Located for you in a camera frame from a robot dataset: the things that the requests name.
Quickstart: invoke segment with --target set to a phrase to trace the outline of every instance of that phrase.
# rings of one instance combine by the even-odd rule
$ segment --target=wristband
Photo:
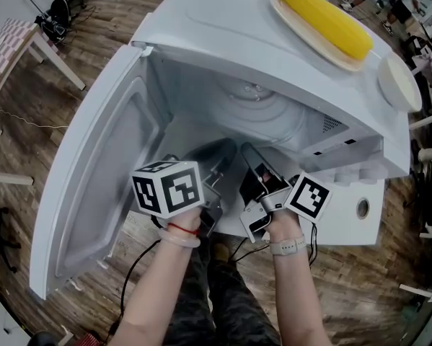
[[[200,239],[184,239],[183,237],[177,237],[166,231],[164,228],[161,228],[158,233],[163,240],[177,246],[189,247],[191,249],[200,246]]]
[[[273,255],[291,255],[297,254],[307,247],[305,237],[302,235],[300,239],[287,239],[276,244],[270,244],[270,251]]]
[[[188,234],[194,234],[195,236],[198,235],[198,230],[197,229],[194,230],[194,231],[189,231],[188,229],[182,228],[181,226],[178,226],[177,224],[174,224],[174,223],[171,223],[171,222],[169,222],[167,225],[171,226],[171,227],[174,227],[174,228],[177,228],[177,229],[180,229],[181,231],[187,232]]]

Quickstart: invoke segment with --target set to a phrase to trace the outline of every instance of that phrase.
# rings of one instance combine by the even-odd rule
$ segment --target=camouflage pants
[[[280,344],[280,336],[236,267],[210,260],[208,242],[201,240],[198,250],[193,250],[163,345]]]

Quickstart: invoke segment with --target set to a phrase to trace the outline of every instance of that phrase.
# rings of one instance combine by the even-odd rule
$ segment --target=plate
[[[314,29],[304,18],[291,9],[283,0],[270,0],[272,7],[280,18],[306,43],[324,56],[331,63],[350,72],[357,72],[363,68],[363,61],[351,58],[339,50],[330,41]]]
[[[418,112],[423,107],[415,77],[405,62],[393,51],[383,58],[377,79],[384,98],[401,112]]]

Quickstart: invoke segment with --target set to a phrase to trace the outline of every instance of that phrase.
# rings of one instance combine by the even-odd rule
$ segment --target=black and white marker cube
[[[155,161],[132,173],[139,209],[170,218],[204,204],[196,161]]]
[[[331,190],[311,175],[302,172],[285,202],[292,210],[312,223],[318,222],[331,199]]]

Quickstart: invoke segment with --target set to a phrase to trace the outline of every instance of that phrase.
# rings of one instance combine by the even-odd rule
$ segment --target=corn
[[[326,0],[284,0],[324,38],[362,61],[373,48],[371,36],[345,12]]]

